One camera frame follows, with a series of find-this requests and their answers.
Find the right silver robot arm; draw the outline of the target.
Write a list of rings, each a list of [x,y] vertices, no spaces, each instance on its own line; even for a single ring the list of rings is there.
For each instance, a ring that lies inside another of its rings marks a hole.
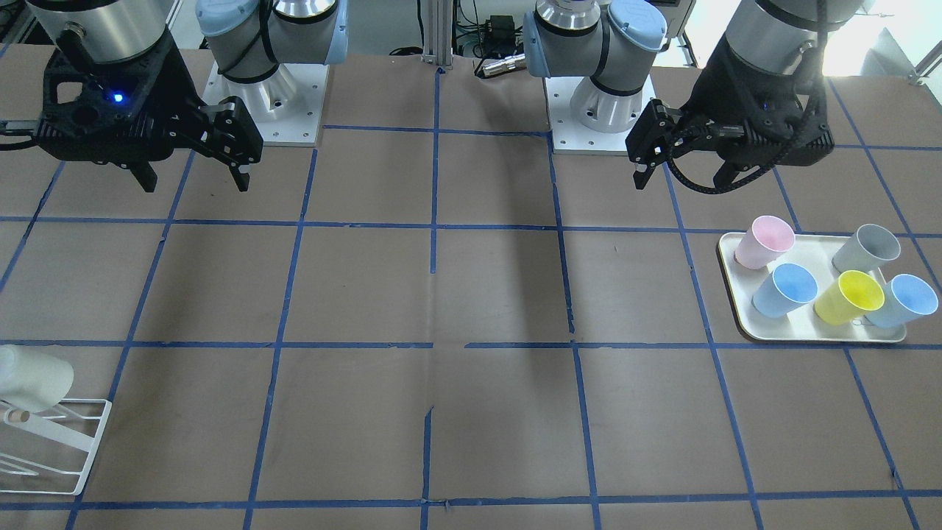
[[[224,164],[239,191],[261,160],[257,124],[283,116],[296,88],[290,64],[333,65],[347,56],[343,1],[199,1],[195,15],[229,85],[199,95],[155,1],[29,1],[53,40],[43,108],[33,121],[3,121],[15,141],[61,161],[112,164],[155,190],[155,161],[191,149]]]

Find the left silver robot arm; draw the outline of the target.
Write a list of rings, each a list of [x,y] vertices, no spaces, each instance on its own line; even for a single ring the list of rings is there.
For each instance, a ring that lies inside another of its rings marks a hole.
[[[642,90],[668,24],[646,1],[538,1],[523,44],[533,77],[578,77],[585,127],[625,134],[642,190],[666,165],[699,194],[729,194],[778,165],[810,166],[835,148],[824,51],[859,1],[743,1],[697,78],[671,108]]]

